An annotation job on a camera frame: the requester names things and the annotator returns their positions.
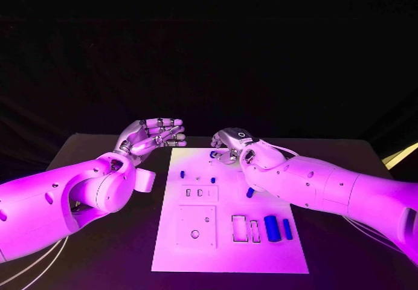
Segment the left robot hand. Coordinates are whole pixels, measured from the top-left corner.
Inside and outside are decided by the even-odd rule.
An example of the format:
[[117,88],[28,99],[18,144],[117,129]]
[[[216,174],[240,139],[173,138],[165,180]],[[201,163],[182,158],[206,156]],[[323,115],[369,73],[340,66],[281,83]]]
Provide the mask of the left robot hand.
[[137,167],[152,152],[165,147],[185,147],[183,121],[152,118],[134,121],[120,134],[114,153],[126,156]]

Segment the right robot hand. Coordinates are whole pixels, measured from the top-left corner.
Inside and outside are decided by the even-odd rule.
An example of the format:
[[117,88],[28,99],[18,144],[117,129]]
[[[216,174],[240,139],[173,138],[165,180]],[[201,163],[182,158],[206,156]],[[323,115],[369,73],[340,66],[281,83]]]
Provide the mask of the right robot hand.
[[211,141],[214,148],[221,148],[225,145],[228,151],[227,153],[212,152],[211,157],[221,163],[231,165],[237,162],[245,147],[258,141],[260,139],[245,129],[228,127],[218,131]]

